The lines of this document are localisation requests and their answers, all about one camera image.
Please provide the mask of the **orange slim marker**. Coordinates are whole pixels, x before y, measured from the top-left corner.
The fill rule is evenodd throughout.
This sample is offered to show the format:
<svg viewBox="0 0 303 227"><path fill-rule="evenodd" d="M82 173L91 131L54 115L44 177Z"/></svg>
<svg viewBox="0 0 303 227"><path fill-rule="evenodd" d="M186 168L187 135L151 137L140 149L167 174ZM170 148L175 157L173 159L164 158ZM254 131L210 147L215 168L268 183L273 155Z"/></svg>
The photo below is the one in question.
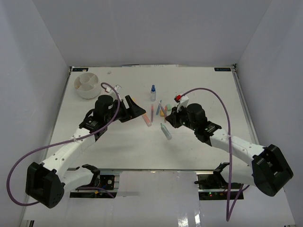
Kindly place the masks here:
<svg viewBox="0 0 303 227"><path fill-rule="evenodd" d="M165 108L162 106L162 104L159 104L159 105L160 105L160 108L161 108L161 110L162 110L162 112L163 112L164 119L165 119L165 121L166 121L166 116L167 116L166 110L165 110Z"/></svg>

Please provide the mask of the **pink slim marker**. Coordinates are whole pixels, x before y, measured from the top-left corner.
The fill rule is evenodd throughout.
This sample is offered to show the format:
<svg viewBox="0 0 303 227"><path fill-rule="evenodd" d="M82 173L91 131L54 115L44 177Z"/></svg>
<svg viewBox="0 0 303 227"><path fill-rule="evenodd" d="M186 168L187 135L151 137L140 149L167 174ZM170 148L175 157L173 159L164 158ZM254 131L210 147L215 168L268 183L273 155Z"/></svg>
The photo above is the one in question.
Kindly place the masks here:
<svg viewBox="0 0 303 227"><path fill-rule="evenodd" d="M153 122L154 105L151 104L151 122Z"/></svg>

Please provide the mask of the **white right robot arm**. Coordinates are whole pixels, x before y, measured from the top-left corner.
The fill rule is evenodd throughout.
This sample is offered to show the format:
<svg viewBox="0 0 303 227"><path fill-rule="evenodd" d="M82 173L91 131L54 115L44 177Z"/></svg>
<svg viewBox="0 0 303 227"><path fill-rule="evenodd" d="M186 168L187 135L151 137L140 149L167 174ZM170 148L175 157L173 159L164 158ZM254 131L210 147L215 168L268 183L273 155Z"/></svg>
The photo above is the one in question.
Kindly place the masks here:
<svg viewBox="0 0 303 227"><path fill-rule="evenodd" d="M196 138L211 147L231 152L232 155L246 163L228 173L230 163L221 163L213 174L199 178L196 184L226 188L231 183L248 184L257 187L267 196L275 196L293 177L293 172L279 147L271 144L267 147L253 144L239 137L229 137L220 125L209 121L200 104L188 107L173 107L166 116L174 128L185 126L193 130Z"/></svg>

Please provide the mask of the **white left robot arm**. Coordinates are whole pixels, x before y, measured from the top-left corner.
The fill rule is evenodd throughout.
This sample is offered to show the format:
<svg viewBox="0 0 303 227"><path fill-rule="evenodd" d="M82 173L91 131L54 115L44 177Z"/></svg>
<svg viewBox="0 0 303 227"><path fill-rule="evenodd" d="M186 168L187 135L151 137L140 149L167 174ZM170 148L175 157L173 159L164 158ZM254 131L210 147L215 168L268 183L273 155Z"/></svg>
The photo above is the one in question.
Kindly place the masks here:
<svg viewBox="0 0 303 227"><path fill-rule="evenodd" d="M65 192L83 185L91 189L98 187L100 183L98 168L85 164L78 167L75 172L69 172L68 169L107 131L111 122L116 120L127 122L146 113L130 96L126 96L125 100L128 106L119 98L99 96L95 107L87 112L71 140L40 164L34 162L28 167L26 194L46 207L53 208L60 202Z"/></svg>

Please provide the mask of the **orange pink highlighter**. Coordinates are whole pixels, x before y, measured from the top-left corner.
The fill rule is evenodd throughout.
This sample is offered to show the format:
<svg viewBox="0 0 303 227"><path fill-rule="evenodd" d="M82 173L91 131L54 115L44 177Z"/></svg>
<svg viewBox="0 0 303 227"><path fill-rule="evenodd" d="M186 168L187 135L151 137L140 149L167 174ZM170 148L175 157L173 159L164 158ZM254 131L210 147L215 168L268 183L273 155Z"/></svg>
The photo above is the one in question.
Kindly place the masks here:
<svg viewBox="0 0 303 227"><path fill-rule="evenodd" d="M151 120L149 119L149 117L147 116L147 114L143 114L143 115L142 115L142 118L144 119L144 121L145 121L145 123L146 123L146 125L147 125L148 127L150 127L150 126L152 125L152 122L151 122Z"/></svg>

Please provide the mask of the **clear blue spray bottle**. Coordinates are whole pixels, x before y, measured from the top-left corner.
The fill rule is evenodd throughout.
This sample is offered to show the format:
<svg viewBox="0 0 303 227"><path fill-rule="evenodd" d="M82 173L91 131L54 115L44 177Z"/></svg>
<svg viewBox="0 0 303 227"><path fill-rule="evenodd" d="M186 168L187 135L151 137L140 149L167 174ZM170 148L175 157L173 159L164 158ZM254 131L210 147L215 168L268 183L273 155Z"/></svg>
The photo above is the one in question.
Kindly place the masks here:
<svg viewBox="0 0 303 227"><path fill-rule="evenodd" d="M151 101L156 101L156 87L155 85L152 85L151 87Z"/></svg>

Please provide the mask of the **white round divided container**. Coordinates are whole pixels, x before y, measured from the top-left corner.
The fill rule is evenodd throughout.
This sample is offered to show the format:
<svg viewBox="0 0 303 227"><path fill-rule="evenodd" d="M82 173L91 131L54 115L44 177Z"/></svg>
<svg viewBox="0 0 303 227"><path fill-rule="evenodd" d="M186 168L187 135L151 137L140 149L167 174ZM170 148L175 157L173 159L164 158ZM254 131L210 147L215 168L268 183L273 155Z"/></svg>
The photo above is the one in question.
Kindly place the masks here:
<svg viewBox="0 0 303 227"><path fill-rule="evenodd" d="M77 94L83 99L93 99L101 92L98 76L94 73L83 73L74 81Z"/></svg>

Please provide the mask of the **right table label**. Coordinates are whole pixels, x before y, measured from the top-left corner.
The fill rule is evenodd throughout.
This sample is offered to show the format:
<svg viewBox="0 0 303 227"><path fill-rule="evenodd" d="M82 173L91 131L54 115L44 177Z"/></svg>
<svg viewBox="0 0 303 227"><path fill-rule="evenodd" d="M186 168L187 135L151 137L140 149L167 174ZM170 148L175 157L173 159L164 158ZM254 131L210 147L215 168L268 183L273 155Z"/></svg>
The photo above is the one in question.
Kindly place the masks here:
<svg viewBox="0 0 303 227"><path fill-rule="evenodd" d="M226 68L226 67L215 67L214 71L220 71L220 72L229 72L231 71L231 68Z"/></svg>

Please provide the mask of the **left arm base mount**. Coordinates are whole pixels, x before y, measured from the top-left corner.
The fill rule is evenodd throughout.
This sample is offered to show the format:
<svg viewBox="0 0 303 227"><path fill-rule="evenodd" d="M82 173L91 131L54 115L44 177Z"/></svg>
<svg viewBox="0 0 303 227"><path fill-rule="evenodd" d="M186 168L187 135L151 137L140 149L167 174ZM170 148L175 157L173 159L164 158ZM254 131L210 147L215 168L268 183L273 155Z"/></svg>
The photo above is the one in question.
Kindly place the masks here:
<svg viewBox="0 0 303 227"><path fill-rule="evenodd" d="M89 170L93 174L91 182L87 185L81 185L81 190L70 192L70 198L82 199L114 199L116 197L115 181L116 176L113 174L105 174L95 166L84 164L75 168L68 168L68 171Z"/></svg>

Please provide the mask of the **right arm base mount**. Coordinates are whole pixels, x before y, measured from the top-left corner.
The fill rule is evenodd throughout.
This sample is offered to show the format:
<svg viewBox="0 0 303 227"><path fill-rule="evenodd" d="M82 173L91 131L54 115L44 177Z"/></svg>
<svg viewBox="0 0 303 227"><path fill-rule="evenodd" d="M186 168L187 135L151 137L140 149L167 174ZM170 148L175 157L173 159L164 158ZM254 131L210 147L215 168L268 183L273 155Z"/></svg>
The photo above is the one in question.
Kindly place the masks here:
<svg viewBox="0 0 303 227"><path fill-rule="evenodd" d="M210 173L201 172L197 174L194 184L198 186L198 195L200 201L226 201L228 190L228 179L225 180L221 173L229 163L221 163Z"/></svg>

